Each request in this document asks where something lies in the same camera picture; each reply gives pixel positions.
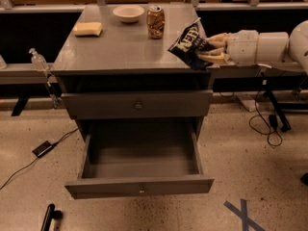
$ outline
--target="countertop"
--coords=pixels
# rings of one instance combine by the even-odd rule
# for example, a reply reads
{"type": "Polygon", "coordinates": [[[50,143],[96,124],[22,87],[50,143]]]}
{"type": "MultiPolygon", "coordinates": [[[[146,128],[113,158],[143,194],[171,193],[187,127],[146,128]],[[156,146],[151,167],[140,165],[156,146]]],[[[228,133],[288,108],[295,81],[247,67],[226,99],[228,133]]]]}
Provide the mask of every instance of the countertop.
{"type": "Polygon", "coordinates": [[[71,32],[53,64],[54,74],[86,74],[97,70],[190,69],[167,50],[196,19],[190,4],[161,4],[165,11],[165,34],[161,39],[149,38],[145,13],[136,23],[126,24],[113,15],[116,5],[88,5],[79,22],[101,22],[99,37],[76,37],[71,32]]]}

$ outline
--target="workbench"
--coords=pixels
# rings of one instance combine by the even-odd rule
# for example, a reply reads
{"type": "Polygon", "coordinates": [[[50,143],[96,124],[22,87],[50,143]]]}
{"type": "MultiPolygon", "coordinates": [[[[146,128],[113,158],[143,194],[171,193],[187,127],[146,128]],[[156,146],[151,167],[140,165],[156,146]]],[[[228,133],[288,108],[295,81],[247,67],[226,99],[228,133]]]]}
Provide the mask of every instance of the workbench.
{"type": "Polygon", "coordinates": [[[162,5],[165,34],[151,39],[146,13],[125,24],[115,7],[86,6],[78,21],[101,22],[102,34],[71,33],[51,69],[86,145],[78,179],[65,186],[74,198],[207,193],[213,179],[204,175],[197,139],[211,74],[167,51],[196,12],[162,5]]]}

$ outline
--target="tape mark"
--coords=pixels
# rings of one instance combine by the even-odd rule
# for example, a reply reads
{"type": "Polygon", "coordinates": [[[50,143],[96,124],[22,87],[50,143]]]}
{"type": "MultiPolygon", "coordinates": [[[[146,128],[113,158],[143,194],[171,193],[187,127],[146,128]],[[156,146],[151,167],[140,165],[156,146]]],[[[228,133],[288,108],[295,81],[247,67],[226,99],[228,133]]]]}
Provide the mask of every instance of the tape mark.
{"type": "Polygon", "coordinates": [[[248,217],[247,211],[247,201],[241,199],[241,210],[236,208],[233,204],[225,201],[224,206],[227,207],[231,212],[237,215],[242,220],[243,231],[249,231],[249,226],[256,231],[266,231],[264,228],[260,227],[256,222],[248,217]]]}

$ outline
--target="soda can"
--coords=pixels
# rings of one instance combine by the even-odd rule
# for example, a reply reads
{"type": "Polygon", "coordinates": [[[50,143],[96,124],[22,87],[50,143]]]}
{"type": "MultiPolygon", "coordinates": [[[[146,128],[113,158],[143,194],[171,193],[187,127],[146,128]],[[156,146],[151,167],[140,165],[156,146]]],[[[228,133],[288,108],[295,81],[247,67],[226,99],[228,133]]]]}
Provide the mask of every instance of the soda can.
{"type": "Polygon", "coordinates": [[[147,10],[146,17],[148,35],[152,39],[161,39],[164,35],[165,13],[157,5],[151,6],[147,10]]]}

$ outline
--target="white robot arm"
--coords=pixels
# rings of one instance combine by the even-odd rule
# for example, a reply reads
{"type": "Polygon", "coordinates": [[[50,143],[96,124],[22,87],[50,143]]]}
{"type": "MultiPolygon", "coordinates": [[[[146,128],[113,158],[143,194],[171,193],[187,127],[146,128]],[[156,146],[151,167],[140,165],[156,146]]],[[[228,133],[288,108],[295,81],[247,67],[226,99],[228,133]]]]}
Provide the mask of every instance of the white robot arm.
{"type": "Polygon", "coordinates": [[[290,65],[308,73],[308,20],[297,25],[290,37],[285,32],[241,30],[235,34],[219,34],[207,40],[218,49],[197,53],[204,61],[236,66],[290,65]]]}

